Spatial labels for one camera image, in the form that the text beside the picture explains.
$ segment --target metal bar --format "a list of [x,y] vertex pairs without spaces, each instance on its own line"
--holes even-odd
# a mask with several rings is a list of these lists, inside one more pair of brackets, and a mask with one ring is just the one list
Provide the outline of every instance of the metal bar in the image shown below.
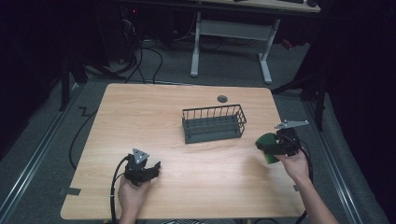
[[78,84],[75,84],[72,91],[75,92],[70,104],[64,109],[64,111],[59,111],[56,115],[54,121],[51,123],[49,128],[47,129],[44,137],[40,141],[38,147],[35,150],[32,158],[29,160],[22,173],[18,177],[14,187],[8,194],[6,200],[3,202],[0,208],[0,223],[7,223],[9,218],[11,217],[13,211],[18,205],[23,193],[26,191],[33,177],[35,176],[35,172],[40,166],[41,162],[44,160],[47,152],[49,151],[50,141],[52,137],[55,135],[57,130],[59,129],[62,121],[64,120],[64,116],[67,114],[71,103],[76,99],[78,94],[81,92],[82,87]]
[[64,60],[62,61],[62,105],[59,109],[60,111],[64,111],[67,107],[67,104],[70,100],[70,83],[69,83],[69,65],[68,65],[67,53],[64,55]]

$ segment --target round hole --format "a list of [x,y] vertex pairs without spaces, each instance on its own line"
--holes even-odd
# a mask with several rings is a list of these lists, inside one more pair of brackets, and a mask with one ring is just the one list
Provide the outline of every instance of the round hole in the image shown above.
[[225,95],[220,95],[220,96],[218,96],[218,101],[220,103],[226,103],[228,101],[228,98]]

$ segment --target gray carpet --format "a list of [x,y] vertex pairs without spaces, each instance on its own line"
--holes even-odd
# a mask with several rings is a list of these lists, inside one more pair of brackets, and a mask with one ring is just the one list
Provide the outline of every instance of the gray carpet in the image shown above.
[[[264,87],[274,89],[292,81],[298,66],[300,65],[309,45],[296,47],[291,50],[282,46],[274,45],[268,58],[269,68],[273,77],[273,84],[266,85],[263,82],[260,65],[255,54],[242,52],[230,52],[233,47],[221,46],[218,49],[210,49],[216,43],[208,44],[201,51],[200,74],[198,77],[190,77],[191,48],[192,46],[174,45],[172,48],[146,42],[145,46],[153,46],[163,56],[163,65],[156,76],[159,83],[176,82],[195,85],[218,85],[240,87]],[[143,50],[141,73],[146,81],[151,81],[155,74],[160,57],[151,50]],[[117,70],[120,65],[112,64],[112,69]],[[106,85],[115,80],[106,77],[90,76],[86,85],[78,88],[76,100],[70,105],[70,109],[64,114],[63,122],[58,131],[53,135],[48,152],[40,163],[33,179],[26,191],[12,211],[8,223],[103,223],[103,220],[63,220],[60,211],[64,202],[64,196],[60,195],[61,188],[67,188],[73,178],[74,170],[68,160],[68,152],[78,129],[87,119],[82,114],[86,107],[86,114],[91,114],[100,104]],[[131,83],[141,82],[141,76],[136,72]],[[302,120],[312,122],[307,108],[313,103],[300,101],[298,91],[287,91],[275,95],[276,106],[282,119]],[[58,114],[61,105],[61,87],[57,85],[52,91],[50,98],[32,116],[28,127],[21,135],[18,142],[10,150],[0,163],[0,200],[3,202],[15,182],[18,180],[24,167],[34,154],[46,133],[51,122]],[[79,134],[72,148],[73,162],[78,163],[79,156],[90,132],[93,119],[91,119]],[[375,196],[361,175],[358,165],[350,154],[347,143],[332,112],[331,101],[326,98],[326,110],[323,117],[324,132],[321,133],[326,144],[332,151],[337,166],[342,173],[350,195],[353,198],[362,223],[388,223],[383,211],[375,201]],[[351,223],[348,212],[340,199],[339,192],[326,163],[323,153],[323,143],[318,137],[315,125],[308,125],[297,129],[297,133],[310,147],[312,162],[314,165],[314,183],[324,202],[332,210],[340,223]],[[294,223],[296,218],[276,218],[279,223]],[[259,223],[273,223],[271,220],[263,220]]]

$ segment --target white table leg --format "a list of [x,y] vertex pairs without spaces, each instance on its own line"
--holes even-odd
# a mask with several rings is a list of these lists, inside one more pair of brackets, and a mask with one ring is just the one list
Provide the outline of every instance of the white table leg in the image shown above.
[[192,62],[191,62],[191,76],[198,76],[198,67],[199,67],[199,37],[201,33],[201,12],[197,12],[197,22],[195,27],[195,45],[194,52],[192,53]]
[[264,53],[259,54],[259,59],[260,59],[260,65],[262,66],[262,75],[264,76],[264,82],[266,84],[271,84],[272,79],[271,79],[271,74],[268,69],[268,64],[267,64],[267,57],[268,53],[270,52],[271,46],[274,42],[274,38],[276,35],[277,27],[279,26],[280,19],[276,19],[274,22],[274,25],[272,26],[272,29],[269,34],[269,38],[267,41],[267,46],[265,47]]

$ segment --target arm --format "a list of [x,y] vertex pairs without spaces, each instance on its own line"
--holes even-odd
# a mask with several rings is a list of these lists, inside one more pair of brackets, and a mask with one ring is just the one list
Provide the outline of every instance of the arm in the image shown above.
[[276,157],[282,161],[286,172],[297,185],[310,221],[312,223],[338,223],[309,179],[304,153],[300,151],[292,157],[283,155]]
[[150,181],[142,183],[137,187],[131,181],[121,177],[119,188],[119,201],[122,208],[120,224],[134,224],[137,214],[146,198]]

